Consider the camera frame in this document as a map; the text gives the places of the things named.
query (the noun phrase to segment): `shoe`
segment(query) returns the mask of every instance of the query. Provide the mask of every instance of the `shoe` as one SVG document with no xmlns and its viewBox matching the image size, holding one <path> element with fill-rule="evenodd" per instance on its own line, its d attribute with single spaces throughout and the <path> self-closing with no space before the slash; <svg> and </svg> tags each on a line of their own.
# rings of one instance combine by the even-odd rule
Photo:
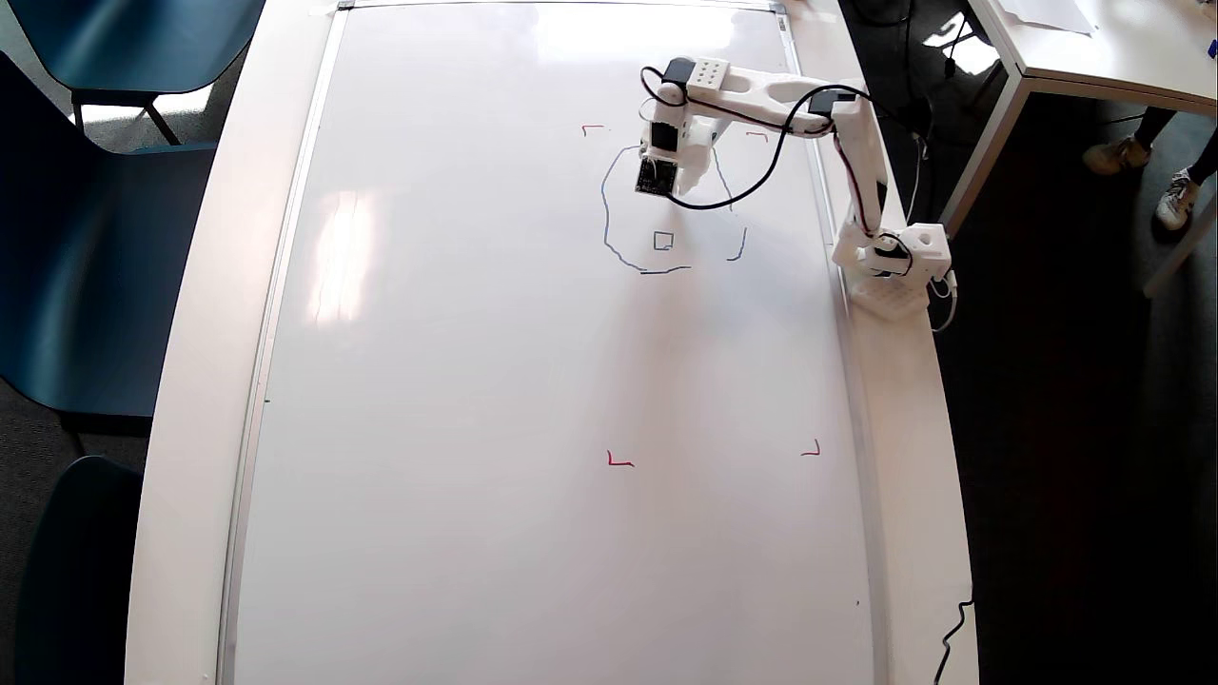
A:
<svg viewBox="0 0 1218 685">
<path fill-rule="evenodd" d="M 1083 163 L 1091 173 L 1112 176 L 1124 169 L 1140 169 L 1150 162 L 1150 150 L 1141 146 L 1133 135 L 1121 140 L 1093 145 L 1083 152 Z"/>
<path fill-rule="evenodd" d="M 1168 230 L 1180 230 L 1189 222 L 1189 212 L 1197 201 L 1201 186 L 1189 178 L 1189 169 L 1180 169 L 1172 177 L 1167 191 L 1158 199 L 1155 218 Z"/>
</svg>

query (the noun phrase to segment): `paper sheet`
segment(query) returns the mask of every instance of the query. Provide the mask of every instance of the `paper sheet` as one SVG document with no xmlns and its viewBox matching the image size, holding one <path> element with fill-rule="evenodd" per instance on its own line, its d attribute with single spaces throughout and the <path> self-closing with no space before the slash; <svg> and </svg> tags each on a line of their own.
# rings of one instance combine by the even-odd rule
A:
<svg viewBox="0 0 1218 685">
<path fill-rule="evenodd" d="M 1085 33 L 1095 30 L 1091 22 L 1083 15 L 1074 0 L 998 0 L 1004 10 L 1011 12 L 1024 23 L 1034 23 Z"/>
</svg>

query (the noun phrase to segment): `whiteboard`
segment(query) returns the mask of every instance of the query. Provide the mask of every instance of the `whiteboard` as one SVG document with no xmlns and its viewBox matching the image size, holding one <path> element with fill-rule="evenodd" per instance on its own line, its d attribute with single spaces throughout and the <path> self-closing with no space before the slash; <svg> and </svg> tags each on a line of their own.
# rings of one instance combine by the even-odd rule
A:
<svg viewBox="0 0 1218 685">
<path fill-rule="evenodd" d="M 745 201 L 688 212 L 633 193 L 622 154 L 641 66 L 789 71 L 780 18 L 435 4 L 336 27 L 225 678 L 871 683 L 817 169 L 790 145 Z M 733 124 L 697 197 L 775 144 Z"/>
</svg>

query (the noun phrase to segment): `small square drawing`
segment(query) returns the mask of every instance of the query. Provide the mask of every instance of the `small square drawing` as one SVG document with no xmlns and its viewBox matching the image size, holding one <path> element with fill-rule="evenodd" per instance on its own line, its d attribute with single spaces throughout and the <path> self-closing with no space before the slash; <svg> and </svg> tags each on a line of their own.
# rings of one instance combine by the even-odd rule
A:
<svg viewBox="0 0 1218 685">
<path fill-rule="evenodd" d="M 664 232 L 664 230 L 657 230 L 652 235 L 652 249 L 659 250 L 661 252 L 671 250 L 672 249 L 672 234 L 667 233 L 667 232 Z"/>
</svg>

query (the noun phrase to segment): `whiteboard frame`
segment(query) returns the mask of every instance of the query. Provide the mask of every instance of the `whiteboard frame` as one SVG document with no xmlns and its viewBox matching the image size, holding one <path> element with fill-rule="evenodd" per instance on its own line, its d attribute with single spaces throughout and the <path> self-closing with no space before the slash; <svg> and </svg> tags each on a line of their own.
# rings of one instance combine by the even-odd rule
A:
<svg viewBox="0 0 1218 685">
<path fill-rule="evenodd" d="M 235 658 L 238 640 L 238 609 L 240 601 L 241 574 L 245 558 L 245 541 L 248 528 L 248 512 L 253 488 L 253 468 L 257 458 L 257 445 L 262 427 L 262 410 L 266 403 L 267 382 L 270 374 L 272 352 L 274 351 L 275 330 L 279 308 L 284 296 L 284 284 L 291 261 L 292 244 L 300 219 L 304 186 L 308 182 L 309 167 L 317 135 L 322 124 L 322 115 L 330 89 L 334 67 L 337 62 L 342 35 L 347 24 L 347 12 L 357 9 L 410 6 L 410 5 L 480 5 L 480 4 L 563 4 L 563 5 L 655 5 L 722 7 L 747 11 L 771 12 L 775 15 L 778 34 L 783 43 L 788 67 L 797 74 L 804 74 L 795 50 L 794 37 L 787 9 L 781 2 L 750 0 L 340 0 L 328 13 L 333 15 L 330 32 L 326 35 L 322 63 L 318 67 L 317 83 L 304 130 L 300 154 L 292 172 L 287 193 L 287 206 L 279 234 L 279 246 L 272 268 L 272 284 L 267 294 L 263 313 L 262 334 L 258 339 L 255 357 L 253 378 L 242 429 L 241 452 L 238 460 L 234 499 L 229 518 L 228 548 L 225 555 L 225 573 L 220 596 L 220 620 L 217 650 L 216 680 L 222 685 L 235 685 Z M 826 257 L 834 245 L 833 205 L 829 199 L 828 180 L 825 176 L 823 160 L 815 140 L 805 140 L 804 147 L 811 169 L 812 180 L 818 186 L 812 194 L 817 207 L 817 218 Z M 851 308 L 843 272 L 832 260 L 826 258 L 834 302 L 834 324 L 838 333 L 838 347 L 842 356 L 842 368 L 845 380 L 847 400 L 854 438 L 855 467 L 859 475 L 859 495 L 861 501 L 864 551 L 867 568 L 867 586 L 871 603 L 871 644 L 873 681 L 888 683 L 888 642 L 890 626 L 888 624 L 887 578 L 884 569 L 884 550 L 878 503 L 878 474 L 873 458 L 871 424 L 867 417 L 866 391 L 862 372 L 853 353 L 853 335 L 850 329 Z"/>
<path fill-rule="evenodd" d="M 235 678 L 233 664 L 236 659 L 236 609 L 241 594 L 245 535 L 248 529 L 250 499 L 253 489 L 253 463 L 257 456 L 258 433 L 262 428 L 262 406 L 267 399 L 267 379 L 270 375 L 270 353 L 274 350 L 275 327 L 279 323 L 279 306 L 284 299 L 284 283 L 287 280 L 292 241 L 296 236 L 296 225 L 304 199 L 304 185 L 308 180 L 309 166 L 313 160 L 317 133 L 322 127 L 325 96 L 330 90 L 330 77 L 334 74 L 334 65 L 339 61 L 339 48 L 342 44 L 342 32 L 346 27 L 347 12 L 345 9 L 340 9 L 334 12 L 330 33 L 325 39 L 325 49 L 322 52 L 322 65 L 318 67 L 317 85 L 313 89 L 308 116 L 304 119 L 300 156 L 296 158 L 292 183 L 287 189 L 287 207 L 284 211 L 284 223 L 279 232 L 279 247 L 275 251 L 275 262 L 270 271 L 270 289 L 267 293 L 267 305 L 262 319 L 262 335 L 258 336 L 258 351 L 253 361 L 253 383 L 250 388 L 250 400 L 246 407 L 241 455 L 238 457 L 233 511 L 229 517 L 229 544 L 224 562 L 224 586 L 220 592 L 219 650 L 217 650 L 216 681 L 223 685 L 233 685 Z"/>
</svg>

